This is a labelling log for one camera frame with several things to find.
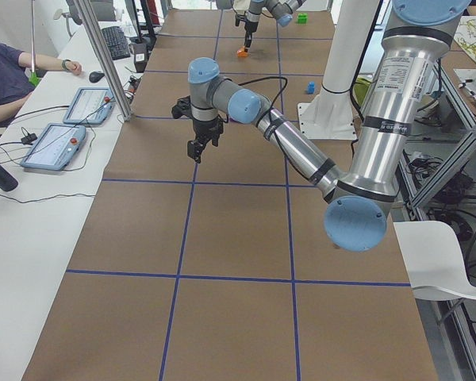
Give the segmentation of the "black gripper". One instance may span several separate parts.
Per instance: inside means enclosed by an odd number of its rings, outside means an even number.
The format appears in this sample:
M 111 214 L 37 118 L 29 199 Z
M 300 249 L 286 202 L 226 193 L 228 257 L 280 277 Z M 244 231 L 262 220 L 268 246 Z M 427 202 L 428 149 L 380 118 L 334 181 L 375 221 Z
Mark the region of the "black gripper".
M 257 21 L 245 21 L 245 38 L 244 38 L 244 49 L 248 50 L 251 47 L 253 33 L 257 31 L 259 23 Z
M 218 145 L 221 134 L 224 132 L 224 120 L 215 117 L 209 121 L 193 120 L 195 139 L 187 142 L 187 155 L 199 164 L 202 161 L 202 153 L 205 146 L 211 142 Z

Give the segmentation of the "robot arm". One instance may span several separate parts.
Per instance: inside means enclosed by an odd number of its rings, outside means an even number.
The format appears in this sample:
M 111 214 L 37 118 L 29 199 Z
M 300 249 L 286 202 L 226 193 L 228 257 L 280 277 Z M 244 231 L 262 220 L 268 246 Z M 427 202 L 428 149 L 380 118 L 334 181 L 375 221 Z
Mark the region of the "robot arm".
M 323 194 L 331 241 L 355 252 L 375 247 L 386 234 L 396 197 L 393 175 L 424 88 L 466 8 L 465 1 L 393 2 L 359 133 L 352 125 L 352 87 L 380 10 L 377 1 L 342 3 L 321 91 L 299 106 L 298 127 L 271 100 L 223 76 L 215 60 L 192 60 L 190 93 L 171 111 L 193 123 L 189 157 L 199 161 L 205 146 L 218 142 L 224 117 L 254 125 Z
M 244 51 L 247 52 L 251 47 L 253 34 L 257 31 L 260 16 L 263 8 L 266 8 L 271 16 L 282 27 L 287 26 L 292 20 L 296 10 L 298 10 L 305 0 L 252 0 L 244 14 Z

